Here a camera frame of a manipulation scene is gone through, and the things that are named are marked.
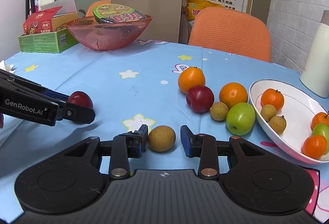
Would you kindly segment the person's left hand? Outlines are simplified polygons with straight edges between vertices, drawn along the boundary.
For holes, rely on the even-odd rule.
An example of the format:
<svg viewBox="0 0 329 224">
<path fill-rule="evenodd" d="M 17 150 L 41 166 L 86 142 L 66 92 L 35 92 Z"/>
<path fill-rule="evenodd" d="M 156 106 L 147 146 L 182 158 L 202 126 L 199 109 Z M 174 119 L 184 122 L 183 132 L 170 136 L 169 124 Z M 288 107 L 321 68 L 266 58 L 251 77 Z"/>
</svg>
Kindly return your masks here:
<svg viewBox="0 0 329 224">
<path fill-rule="evenodd" d="M 3 128 L 3 125 L 4 125 L 4 116 L 2 113 L 0 113 L 0 129 Z"/>
</svg>

